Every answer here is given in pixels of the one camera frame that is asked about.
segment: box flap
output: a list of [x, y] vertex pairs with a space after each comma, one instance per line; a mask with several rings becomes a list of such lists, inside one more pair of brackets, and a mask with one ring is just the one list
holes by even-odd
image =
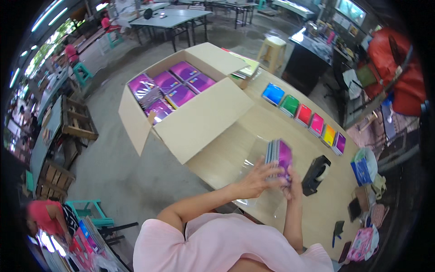
[[247, 64], [244, 61], [230, 55], [227, 51], [224, 51], [211, 43], [195, 45], [185, 49], [185, 51], [196, 56], [225, 75], [229, 75], [247, 67]]
[[127, 85], [122, 93], [118, 113], [134, 149], [140, 156], [151, 130], [151, 124]]
[[168, 115], [154, 128], [172, 154], [184, 164], [253, 104], [231, 79], [225, 78]]

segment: plastic stool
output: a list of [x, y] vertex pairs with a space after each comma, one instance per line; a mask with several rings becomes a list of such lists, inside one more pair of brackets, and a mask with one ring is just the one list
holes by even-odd
[[[74, 203], [86, 203], [86, 206], [83, 210], [76, 209], [74, 207]], [[101, 218], [92, 218], [92, 223], [98, 228], [103, 226], [113, 226], [115, 224], [115, 221], [113, 221], [112, 218], [106, 217], [101, 210], [98, 203], [101, 203], [100, 199], [95, 200], [73, 200], [73, 201], [67, 201], [65, 202], [66, 205], [70, 206], [73, 209], [74, 214], [76, 215], [77, 219], [80, 220], [80, 218], [86, 217], [87, 215], [92, 216], [90, 209], [88, 209], [88, 205], [90, 203], [93, 203], [95, 208], [100, 213]]]
[[[266, 48], [266, 46], [268, 46], [268, 50], [266, 54], [262, 56], [261, 54], [263, 53], [263, 50]], [[269, 73], [273, 74], [275, 70], [281, 67], [284, 63], [284, 54], [286, 47], [287, 43], [280, 38], [275, 36], [268, 37], [263, 41], [263, 45], [258, 52], [257, 61], [260, 61], [261, 59], [269, 61], [269, 67], [266, 67], [261, 63], [260, 66], [266, 69]]]
[[[111, 33], [115, 33], [117, 39], [111, 40], [110, 39], [110, 34]], [[110, 45], [111, 48], [115, 48], [115, 46], [117, 46], [118, 44], [124, 42], [124, 39], [121, 37], [121, 34], [117, 30], [111, 31], [111, 32], [107, 33], [106, 35], [107, 35], [107, 38], [109, 39], [109, 45]]]
[[[82, 70], [84, 72], [83, 75], [80, 75], [79, 70]], [[83, 63], [79, 62], [74, 66], [73, 72], [80, 83], [80, 85], [83, 87], [86, 85], [86, 80], [88, 78], [93, 78], [94, 75], [90, 73], [90, 71], [86, 68], [86, 66], [83, 65]]]

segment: red shirt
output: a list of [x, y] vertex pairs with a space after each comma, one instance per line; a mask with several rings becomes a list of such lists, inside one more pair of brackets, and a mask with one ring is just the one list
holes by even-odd
[[77, 54], [77, 50], [74, 48], [72, 44], [69, 44], [65, 47], [65, 53], [68, 56], [69, 62], [74, 62], [76, 59], [79, 58], [79, 55]]
[[29, 204], [27, 210], [40, 229], [46, 231], [49, 235], [63, 235], [64, 230], [60, 226], [58, 220], [50, 218], [46, 208], [47, 205], [56, 205], [62, 215], [64, 214], [62, 205], [57, 201], [51, 200], [34, 200]]

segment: beige plastic stool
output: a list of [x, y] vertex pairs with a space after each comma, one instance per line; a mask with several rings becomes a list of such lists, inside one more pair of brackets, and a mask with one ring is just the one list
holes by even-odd
[[[262, 56], [261, 54], [263, 53], [263, 50], [266, 48], [266, 46], [268, 46], [268, 50], [266, 54]], [[261, 59], [269, 61], [269, 67], [265, 67], [263, 64], [260, 64], [260, 67], [266, 69], [269, 73], [273, 74], [275, 70], [279, 69], [284, 62], [286, 47], [287, 43], [278, 37], [271, 36], [266, 38], [260, 48], [260, 51], [258, 52], [257, 61], [260, 61]]]

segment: green notebook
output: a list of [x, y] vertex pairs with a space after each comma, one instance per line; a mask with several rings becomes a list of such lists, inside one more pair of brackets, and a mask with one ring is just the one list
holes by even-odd
[[291, 95], [287, 95], [282, 101], [279, 109], [282, 110], [286, 115], [293, 117], [298, 110], [299, 100]]

